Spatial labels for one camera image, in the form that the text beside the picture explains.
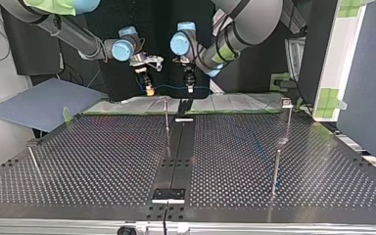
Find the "green tape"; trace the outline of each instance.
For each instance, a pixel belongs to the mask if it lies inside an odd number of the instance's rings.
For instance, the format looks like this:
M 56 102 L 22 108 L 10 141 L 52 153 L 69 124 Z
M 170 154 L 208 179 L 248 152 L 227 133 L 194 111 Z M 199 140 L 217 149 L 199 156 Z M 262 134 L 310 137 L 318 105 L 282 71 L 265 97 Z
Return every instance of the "green tape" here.
M 302 105 L 303 102 L 304 102 L 304 99 L 302 99 L 302 97 L 300 97 L 298 99 L 298 101 L 296 102 L 296 107 L 295 107 L 296 111 L 299 111 L 301 109 L 301 105 Z
M 316 118 L 332 118 L 338 108 L 338 89 L 322 88 L 314 116 Z
M 274 73 L 271 75 L 270 79 L 270 91 L 281 91 L 281 92 L 287 92 L 287 88 L 280 88 L 280 86 L 275 85 L 274 81 L 276 80 L 282 80 L 282 81 L 288 81 L 291 79 L 291 76 L 288 72 L 285 73 Z
M 63 109 L 63 117 L 64 117 L 64 121 L 65 121 L 67 124 L 71 123 L 71 121 L 73 120 L 73 117 L 70 115 L 70 110 L 69 110 L 69 108 L 64 107 L 64 109 Z
M 75 16 L 74 0 L 23 0 L 28 7 L 57 14 Z
M 361 8 L 361 4 L 362 0 L 341 0 L 338 18 L 358 17 L 358 12 Z
M 231 51 L 227 44 L 225 44 L 223 47 L 219 49 L 219 54 L 226 61 L 234 61 L 236 59 L 236 55 Z M 215 54 L 215 56 L 212 57 L 212 60 L 216 63 L 223 64 L 225 63 L 225 61 L 223 61 L 222 58 L 220 58 L 217 53 Z

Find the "black panel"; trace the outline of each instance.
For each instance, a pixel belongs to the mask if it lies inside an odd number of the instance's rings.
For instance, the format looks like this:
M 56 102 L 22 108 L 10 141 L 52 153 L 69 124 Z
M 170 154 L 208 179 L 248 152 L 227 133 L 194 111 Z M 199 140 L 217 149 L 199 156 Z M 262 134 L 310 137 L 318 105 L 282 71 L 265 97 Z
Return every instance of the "black panel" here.
M 164 70 L 152 71 L 154 86 L 169 84 L 183 87 L 182 69 L 172 63 L 174 56 L 169 41 L 176 32 L 176 25 L 183 21 L 197 23 L 199 41 L 211 45 L 213 3 L 204 0 L 105 0 L 93 13 L 86 15 L 89 29 L 101 38 L 117 38 L 118 31 L 135 25 L 139 35 L 146 39 L 145 51 L 164 57 Z M 120 101 L 143 92 L 135 81 L 128 63 L 110 61 L 100 63 L 110 97 Z M 200 70 L 197 86 L 209 86 L 209 79 Z M 207 89 L 199 89 L 193 98 L 206 98 Z M 174 98 L 186 97 L 185 90 L 160 88 L 158 93 Z
M 310 13 L 310 28 L 307 33 L 299 86 L 305 100 L 313 104 L 322 75 L 326 51 L 338 0 L 313 0 Z
M 35 25 L 21 22 L 4 8 L 1 10 L 17 73 L 41 75 L 60 72 L 58 39 Z

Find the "gray robot arm segment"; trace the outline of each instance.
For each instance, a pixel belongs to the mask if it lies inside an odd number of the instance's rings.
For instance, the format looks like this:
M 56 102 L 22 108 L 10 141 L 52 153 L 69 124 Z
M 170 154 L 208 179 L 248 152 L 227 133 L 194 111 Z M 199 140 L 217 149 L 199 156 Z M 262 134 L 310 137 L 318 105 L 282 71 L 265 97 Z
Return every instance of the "gray robot arm segment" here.
M 283 0 L 212 1 L 234 22 L 218 34 L 209 49 L 198 45 L 195 27 L 192 26 L 178 26 L 178 32 L 170 43 L 174 54 L 195 62 L 198 68 L 211 77 L 218 74 L 222 65 L 235 60 L 242 50 L 263 42 L 276 28 L 283 6 Z

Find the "vertical metal post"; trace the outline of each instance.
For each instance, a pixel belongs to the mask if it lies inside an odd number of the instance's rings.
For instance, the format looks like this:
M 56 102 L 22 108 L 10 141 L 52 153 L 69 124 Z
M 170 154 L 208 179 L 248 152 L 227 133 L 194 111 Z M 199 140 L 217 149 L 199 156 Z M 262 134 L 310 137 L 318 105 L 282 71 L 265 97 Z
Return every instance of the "vertical metal post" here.
M 273 172 L 273 186 L 271 188 L 271 194 L 273 196 L 276 195 L 276 184 L 277 184 L 277 175 L 279 174 L 279 164 L 280 164 L 280 155 L 281 155 L 281 150 L 277 150 L 276 152 L 276 159 L 274 162 L 274 172 Z
M 28 150 L 29 150 L 29 154 L 32 157 L 33 164 L 35 165 L 35 167 L 38 167 L 38 162 L 36 161 L 36 158 L 35 158 L 35 155 L 33 153 L 32 147 L 28 147 Z
M 167 112 L 167 99 L 164 98 L 164 118 L 166 123 L 166 134 L 169 135 L 169 118 L 168 118 L 168 112 Z

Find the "metal rod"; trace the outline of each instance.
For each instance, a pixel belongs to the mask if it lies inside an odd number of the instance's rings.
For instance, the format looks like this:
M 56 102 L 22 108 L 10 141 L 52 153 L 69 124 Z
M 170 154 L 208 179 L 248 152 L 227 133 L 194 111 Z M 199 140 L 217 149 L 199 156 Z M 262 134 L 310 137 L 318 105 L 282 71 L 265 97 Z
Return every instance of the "metal rod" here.
M 290 108 L 290 109 L 289 109 L 288 128 L 289 128 L 289 126 L 291 125 L 292 109 L 293 109 L 293 108 Z
M 291 120 L 292 120 L 292 110 L 293 108 L 289 109 L 288 127 L 286 129 L 286 139 L 289 139 L 289 132 L 290 132 Z
M 28 150 L 29 150 L 29 154 L 32 157 L 33 164 L 35 165 L 35 167 L 38 167 L 38 162 L 36 161 L 35 155 L 33 154 L 32 147 L 28 147 Z
M 277 175 L 279 173 L 279 164 L 280 164 L 280 154 L 281 150 L 277 150 L 276 152 L 276 159 L 274 162 L 274 172 L 273 172 L 273 186 L 271 188 L 271 194 L 274 196 L 276 195 L 276 184 L 277 184 Z
M 169 119 L 168 119 L 168 112 L 167 112 L 167 99 L 164 98 L 164 118 L 166 123 L 166 134 L 169 135 Z

